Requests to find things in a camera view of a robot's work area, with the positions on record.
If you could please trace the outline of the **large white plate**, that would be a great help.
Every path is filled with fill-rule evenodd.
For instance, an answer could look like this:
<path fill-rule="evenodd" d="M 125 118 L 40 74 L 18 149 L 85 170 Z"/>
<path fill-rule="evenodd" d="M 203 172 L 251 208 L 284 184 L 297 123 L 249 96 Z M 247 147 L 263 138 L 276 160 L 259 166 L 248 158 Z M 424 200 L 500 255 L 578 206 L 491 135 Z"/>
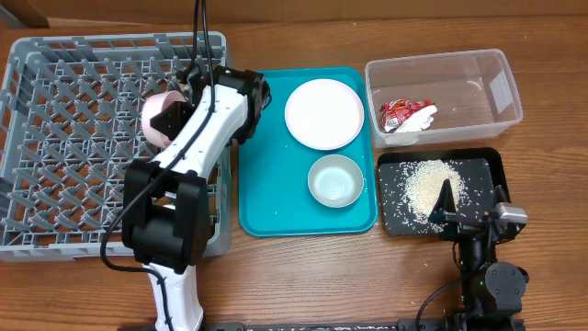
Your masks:
<path fill-rule="evenodd" d="M 315 150 L 350 144 L 364 124 L 364 106 L 350 86 L 327 78 L 313 79 L 288 97 L 285 122 L 290 134 Z"/>

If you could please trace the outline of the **metal bowl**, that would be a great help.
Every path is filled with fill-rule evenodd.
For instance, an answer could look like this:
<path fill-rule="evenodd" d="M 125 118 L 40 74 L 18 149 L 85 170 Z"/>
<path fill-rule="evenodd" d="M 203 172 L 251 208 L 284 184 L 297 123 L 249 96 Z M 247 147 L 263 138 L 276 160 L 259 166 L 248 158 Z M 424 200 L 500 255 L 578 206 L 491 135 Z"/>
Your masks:
<path fill-rule="evenodd" d="M 328 154 L 318 159 L 308 174 L 311 195 L 321 205 L 343 208 L 353 204 L 364 189 L 364 176 L 351 158 Z"/>

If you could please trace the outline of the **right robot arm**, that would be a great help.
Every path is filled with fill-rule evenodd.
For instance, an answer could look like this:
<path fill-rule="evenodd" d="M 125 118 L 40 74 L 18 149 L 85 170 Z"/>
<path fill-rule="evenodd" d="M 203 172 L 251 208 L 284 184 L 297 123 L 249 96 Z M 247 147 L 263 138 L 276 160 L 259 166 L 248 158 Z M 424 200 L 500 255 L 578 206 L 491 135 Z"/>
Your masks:
<path fill-rule="evenodd" d="M 463 307 L 439 323 L 441 330 L 523 330 L 515 315 L 522 311 L 528 273 L 511 263 L 500 262 L 496 246 L 514 240 L 527 225 L 527 214 L 507 198 L 502 186 L 494 188 L 494 207 L 481 216 L 457 212 L 451 182 L 446 179 L 428 218 L 441 224 L 440 239 L 453 244 L 459 277 L 431 294 L 419 308 L 417 330 L 424 326 L 424 308 L 454 286 L 461 287 Z"/>

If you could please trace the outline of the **white napkin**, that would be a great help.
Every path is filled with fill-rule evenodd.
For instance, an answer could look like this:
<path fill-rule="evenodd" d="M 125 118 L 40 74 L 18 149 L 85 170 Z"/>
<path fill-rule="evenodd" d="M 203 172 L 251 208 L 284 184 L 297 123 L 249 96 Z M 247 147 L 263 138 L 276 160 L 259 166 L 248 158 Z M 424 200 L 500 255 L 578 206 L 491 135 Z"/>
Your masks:
<path fill-rule="evenodd" d="M 395 133 L 423 131 L 430 127 L 434 121 L 433 115 L 437 113 L 435 105 L 427 106 L 414 112 Z"/>

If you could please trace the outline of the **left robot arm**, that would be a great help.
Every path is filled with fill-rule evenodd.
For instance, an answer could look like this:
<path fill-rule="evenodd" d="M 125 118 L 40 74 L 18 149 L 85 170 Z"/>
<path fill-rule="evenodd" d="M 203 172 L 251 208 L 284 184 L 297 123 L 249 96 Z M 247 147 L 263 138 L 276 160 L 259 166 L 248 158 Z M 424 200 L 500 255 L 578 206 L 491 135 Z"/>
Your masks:
<path fill-rule="evenodd" d="M 208 79 L 193 76 L 187 91 L 156 94 L 142 106 L 143 134 L 161 151 L 128 166 L 121 230 L 149 275 L 157 330 L 203 325 L 196 265 L 212 236 L 209 175 L 228 143 L 253 137 L 269 96 L 263 74 L 217 66 Z"/>

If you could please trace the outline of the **white rice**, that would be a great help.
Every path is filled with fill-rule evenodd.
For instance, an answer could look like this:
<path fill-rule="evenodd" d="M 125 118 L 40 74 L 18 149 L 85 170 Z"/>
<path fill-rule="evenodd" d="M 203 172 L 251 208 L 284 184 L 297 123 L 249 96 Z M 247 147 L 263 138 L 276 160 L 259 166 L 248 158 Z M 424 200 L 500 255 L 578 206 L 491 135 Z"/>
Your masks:
<path fill-rule="evenodd" d="M 482 158 L 403 161 L 379 166 L 383 225 L 388 234 L 435 235 L 442 226 L 428 222 L 445 179 L 449 179 L 456 210 L 477 216 L 492 208 L 489 163 Z"/>

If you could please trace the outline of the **small pink plate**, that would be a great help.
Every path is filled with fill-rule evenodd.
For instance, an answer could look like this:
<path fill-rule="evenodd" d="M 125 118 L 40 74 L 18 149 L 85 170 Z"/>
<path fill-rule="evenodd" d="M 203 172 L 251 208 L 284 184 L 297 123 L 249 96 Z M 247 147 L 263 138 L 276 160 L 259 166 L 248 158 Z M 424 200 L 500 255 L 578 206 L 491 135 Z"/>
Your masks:
<path fill-rule="evenodd" d="M 151 119 L 175 101 L 185 101 L 184 96 L 176 90 L 148 97 L 141 110 L 141 130 L 146 140 L 161 148 L 166 148 L 171 141 L 151 125 Z"/>

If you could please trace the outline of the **red snack wrapper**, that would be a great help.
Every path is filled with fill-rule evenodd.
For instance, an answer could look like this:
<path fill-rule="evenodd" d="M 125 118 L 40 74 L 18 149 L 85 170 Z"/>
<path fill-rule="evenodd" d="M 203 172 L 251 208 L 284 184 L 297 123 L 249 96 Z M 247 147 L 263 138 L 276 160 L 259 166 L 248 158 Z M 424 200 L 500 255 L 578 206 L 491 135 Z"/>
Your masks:
<path fill-rule="evenodd" d="M 385 132 L 395 132 L 414 112 L 431 105 L 435 103 L 429 100 L 397 99 L 387 102 L 379 109 L 382 128 Z"/>

